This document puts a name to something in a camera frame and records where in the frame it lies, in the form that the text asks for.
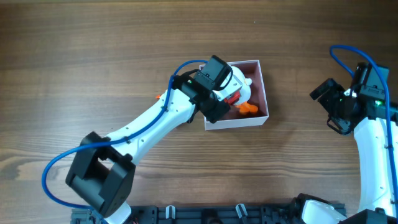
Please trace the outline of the white box pink interior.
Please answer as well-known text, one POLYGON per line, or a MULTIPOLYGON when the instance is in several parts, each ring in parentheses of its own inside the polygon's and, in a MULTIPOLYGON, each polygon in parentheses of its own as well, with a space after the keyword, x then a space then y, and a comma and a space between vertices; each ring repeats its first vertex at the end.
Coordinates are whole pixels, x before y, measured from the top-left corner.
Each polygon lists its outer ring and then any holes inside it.
POLYGON ((205 130, 227 129, 227 128, 242 128, 248 126, 262 126, 269 117, 269 110, 266 98, 266 90, 261 71, 261 64, 259 60, 244 60, 237 62, 228 62, 229 65, 235 66, 246 78, 250 78, 253 83, 251 87, 251 97, 248 103, 258 107, 256 114, 248 113, 245 115, 239 114, 239 109, 231 106, 231 109, 216 123, 210 123, 205 117, 205 130))

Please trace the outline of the red toy fire truck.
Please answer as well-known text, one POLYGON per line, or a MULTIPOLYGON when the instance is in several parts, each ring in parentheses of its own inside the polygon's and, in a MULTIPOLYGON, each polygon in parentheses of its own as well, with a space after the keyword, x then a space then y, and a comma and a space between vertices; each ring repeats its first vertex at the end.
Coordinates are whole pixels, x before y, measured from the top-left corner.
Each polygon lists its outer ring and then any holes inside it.
POLYGON ((239 101, 241 94, 239 91, 234 92, 232 95, 224 99, 224 102, 229 105, 234 105, 236 102, 239 101))

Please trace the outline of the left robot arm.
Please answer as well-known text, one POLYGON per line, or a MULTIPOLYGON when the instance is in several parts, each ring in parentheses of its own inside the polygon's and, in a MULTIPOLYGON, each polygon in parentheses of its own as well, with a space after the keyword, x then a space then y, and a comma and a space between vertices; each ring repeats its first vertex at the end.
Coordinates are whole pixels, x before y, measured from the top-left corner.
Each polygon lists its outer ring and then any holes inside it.
POLYGON ((131 214, 126 200, 140 160, 197 112, 212 123, 222 118, 230 107, 221 92, 232 84, 234 74, 215 55, 201 69, 174 73, 165 93, 134 121, 105 137, 92 132, 83 138, 66 184, 106 223, 124 223, 131 214))

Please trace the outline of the white plush duck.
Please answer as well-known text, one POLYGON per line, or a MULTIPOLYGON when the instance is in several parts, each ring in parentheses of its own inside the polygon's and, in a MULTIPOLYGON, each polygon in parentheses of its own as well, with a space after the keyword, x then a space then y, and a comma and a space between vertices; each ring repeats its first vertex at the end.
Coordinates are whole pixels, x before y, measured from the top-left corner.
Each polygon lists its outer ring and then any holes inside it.
POLYGON ((243 84, 239 90, 239 100, 233 105, 239 110, 240 115, 255 115, 259 111, 258 106, 250 104, 248 101, 251 97, 252 79, 246 78, 238 67, 232 66, 234 76, 236 76, 243 84))

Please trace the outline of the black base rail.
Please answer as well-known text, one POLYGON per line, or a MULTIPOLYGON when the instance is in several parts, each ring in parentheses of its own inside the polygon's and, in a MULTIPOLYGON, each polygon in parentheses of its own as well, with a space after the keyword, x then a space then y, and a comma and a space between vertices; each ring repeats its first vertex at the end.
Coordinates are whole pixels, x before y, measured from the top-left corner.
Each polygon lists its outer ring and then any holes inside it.
POLYGON ((222 223, 301 223, 298 217, 289 218, 287 204, 246 206, 247 215, 239 217, 235 206, 226 207, 177 207, 174 218, 166 217, 165 207, 134 206, 126 223, 158 224, 209 223, 212 218, 222 223))

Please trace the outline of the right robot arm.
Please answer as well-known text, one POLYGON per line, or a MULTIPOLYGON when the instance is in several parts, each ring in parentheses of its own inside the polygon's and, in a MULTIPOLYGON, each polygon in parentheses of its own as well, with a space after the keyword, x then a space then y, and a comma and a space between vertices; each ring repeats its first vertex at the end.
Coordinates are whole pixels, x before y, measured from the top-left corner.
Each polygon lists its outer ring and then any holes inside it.
POLYGON ((361 193, 357 214, 346 217, 330 202, 300 194, 289 218, 298 223, 397 223, 397 190, 393 188, 388 139, 397 147, 397 104, 386 105, 382 80, 389 69, 359 63, 348 89, 329 78, 310 96, 328 113, 327 125, 340 135, 353 134, 359 153, 361 193))

